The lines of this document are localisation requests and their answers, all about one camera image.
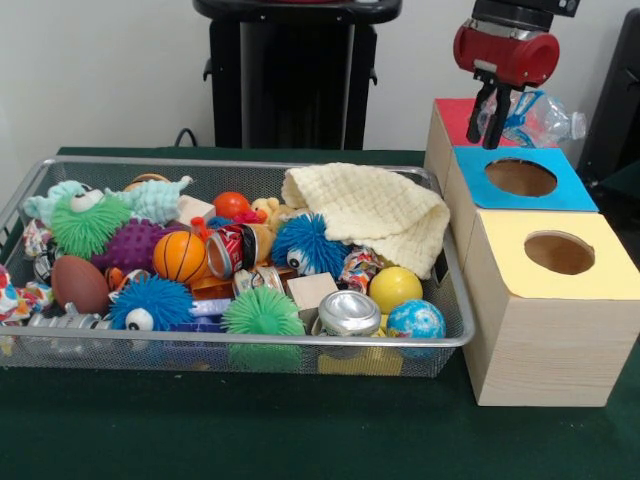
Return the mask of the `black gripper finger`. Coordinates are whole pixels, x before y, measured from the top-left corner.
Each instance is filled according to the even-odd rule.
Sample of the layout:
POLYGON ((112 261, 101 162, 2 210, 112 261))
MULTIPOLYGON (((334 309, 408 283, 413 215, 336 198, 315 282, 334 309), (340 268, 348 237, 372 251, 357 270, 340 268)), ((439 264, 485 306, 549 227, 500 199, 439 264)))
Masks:
POLYGON ((466 133, 466 138, 470 143, 479 143, 482 138, 480 116, 484 104, 493 93, 494 85, 492 83, 484 83, 476 95, 466 133))
POLYGON ((504 125, 511 107, 511 89, 499 85, 485 102, 487 123, 483 138, 484 149, 496 149, 500 143, 504 125))

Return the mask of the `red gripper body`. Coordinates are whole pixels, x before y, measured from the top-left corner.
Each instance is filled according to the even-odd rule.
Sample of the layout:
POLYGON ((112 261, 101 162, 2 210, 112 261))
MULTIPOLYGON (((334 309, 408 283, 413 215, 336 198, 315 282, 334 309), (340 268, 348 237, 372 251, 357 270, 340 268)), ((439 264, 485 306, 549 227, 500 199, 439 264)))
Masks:
POLYGON ((559 42, 543 31, 468 19, 455 35, 453 55, 462 70, 491 74, 513 88, 538 88, 556 69, 559 42))

